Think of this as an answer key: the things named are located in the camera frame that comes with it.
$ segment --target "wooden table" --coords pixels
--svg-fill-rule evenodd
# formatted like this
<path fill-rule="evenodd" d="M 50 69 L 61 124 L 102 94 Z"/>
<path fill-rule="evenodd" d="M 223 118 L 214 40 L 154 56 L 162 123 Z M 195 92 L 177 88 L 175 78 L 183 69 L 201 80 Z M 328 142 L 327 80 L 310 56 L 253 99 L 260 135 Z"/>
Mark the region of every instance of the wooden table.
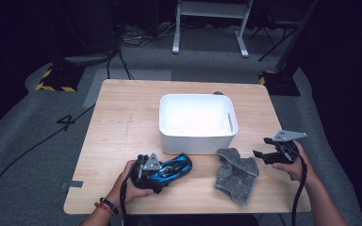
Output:
<path fill-rule="evenodd" d="M 252 157 L 252 150 L 272 153 L 263 137 L 273 137 L 280 129 L 265 87 L 248 84 L 192 83 L 163 81 L 106 80 L 94 108 L 64 211 L 89 214 L 93 204 L 106 196 L 125 163 L 138 154 L 156 153 L 160 161 L 175 157 L 161 151 L 158 128 L 160 98 L 169 93 L 213 93 L 221 91 L 233 102 L 239 131 L 230 147 L 241 157 Z M 217 155 L 190 155 L 193 169 L 173 181 L 160 194 L 136 199 L 127 205 L 129 214 L 204 214 L 204 213 L 286 213 L 291 212 L 299 183 L 256 159 L 260 174 L 247 206 L 235 203 L 215 188 L 222 166 Z M 310 211 L 305 190 L 298 211 Z"/>

